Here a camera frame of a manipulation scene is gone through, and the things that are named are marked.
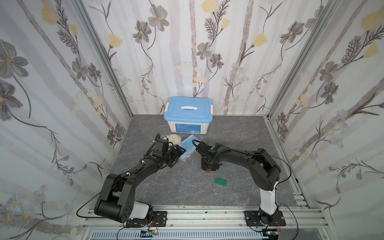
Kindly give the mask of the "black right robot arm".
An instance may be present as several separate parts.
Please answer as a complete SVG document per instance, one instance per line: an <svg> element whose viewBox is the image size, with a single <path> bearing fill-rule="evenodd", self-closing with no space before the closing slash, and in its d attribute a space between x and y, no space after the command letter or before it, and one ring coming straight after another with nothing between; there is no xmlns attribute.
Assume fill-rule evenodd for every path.
<svg viewBox="0 0 384 240"><path fill-rule="evenodd" d="M193 145L202 157L204 171L217 171L223 162L248 169L252 180L260 188L260 222L270 225L276 221L279 211L277 185L281 168L266 150L259 148L257 151L241 151L222 144L210 146L199 140L193 140Z"/></svg>

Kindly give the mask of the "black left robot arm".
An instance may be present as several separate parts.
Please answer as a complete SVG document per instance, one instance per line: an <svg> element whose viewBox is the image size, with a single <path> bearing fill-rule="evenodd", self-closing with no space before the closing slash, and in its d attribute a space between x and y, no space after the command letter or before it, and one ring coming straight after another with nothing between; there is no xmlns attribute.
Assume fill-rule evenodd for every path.
<svg viewBox="0 0 384 240"><path fill-rule="evenodd" d="M153 222L153 207L150 204L136 202L137 186L147 177L159 170L172 168L186 150L174 145L167 138L157 134L152 145L139 163L119 175L110 174L105 179L98 195L94 213L128 226L146 226Z"/></svg>

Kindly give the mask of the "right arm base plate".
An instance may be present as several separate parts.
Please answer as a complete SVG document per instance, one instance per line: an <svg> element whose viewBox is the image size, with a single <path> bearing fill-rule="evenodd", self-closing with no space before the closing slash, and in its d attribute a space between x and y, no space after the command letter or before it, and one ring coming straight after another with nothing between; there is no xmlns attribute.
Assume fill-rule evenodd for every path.
<svg viewBox="0 0 384 240"><path fill-rule="evenodd" d="M285 227L287 225L282 211L276 211L271 216L259 211L244 211L244 216L248 227Z"/></svg>

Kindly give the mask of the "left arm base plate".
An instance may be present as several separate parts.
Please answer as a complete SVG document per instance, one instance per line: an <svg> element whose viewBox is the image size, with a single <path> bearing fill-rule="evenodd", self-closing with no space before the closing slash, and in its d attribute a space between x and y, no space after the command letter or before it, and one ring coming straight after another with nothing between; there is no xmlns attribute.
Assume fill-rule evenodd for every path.
<svg viewBox="0 0 384 240"><path fill-rule="evenodd" d="M124 226L128 228L165 227L167 215L167 211L149 211L143 219L128 219Z"/></svg>

